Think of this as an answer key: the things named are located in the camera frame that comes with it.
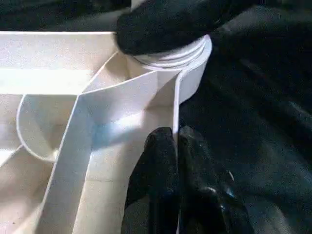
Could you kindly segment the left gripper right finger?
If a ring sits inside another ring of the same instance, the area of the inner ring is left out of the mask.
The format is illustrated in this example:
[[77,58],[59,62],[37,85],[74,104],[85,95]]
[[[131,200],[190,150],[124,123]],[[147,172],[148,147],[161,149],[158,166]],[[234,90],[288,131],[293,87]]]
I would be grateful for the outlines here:
[[190,126],[178,132],[182,234],[253,234],[230,171],[214,162],[205,138]]

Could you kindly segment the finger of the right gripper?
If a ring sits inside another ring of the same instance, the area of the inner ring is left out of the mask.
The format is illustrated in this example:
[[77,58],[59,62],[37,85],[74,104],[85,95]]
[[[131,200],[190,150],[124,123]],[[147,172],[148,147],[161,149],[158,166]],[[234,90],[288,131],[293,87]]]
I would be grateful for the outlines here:
[[174,50],[255,4],[255,0],[146,0],[118,18],[116,43],[133,56]]

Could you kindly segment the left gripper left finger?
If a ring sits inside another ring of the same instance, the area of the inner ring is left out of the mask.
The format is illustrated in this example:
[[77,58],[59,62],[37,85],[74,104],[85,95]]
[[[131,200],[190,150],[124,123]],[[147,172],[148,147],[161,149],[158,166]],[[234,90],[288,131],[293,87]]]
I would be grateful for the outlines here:
[[170,127],[146,138],[129,178],[121,233],[175,234],[180,208],[176,144]]

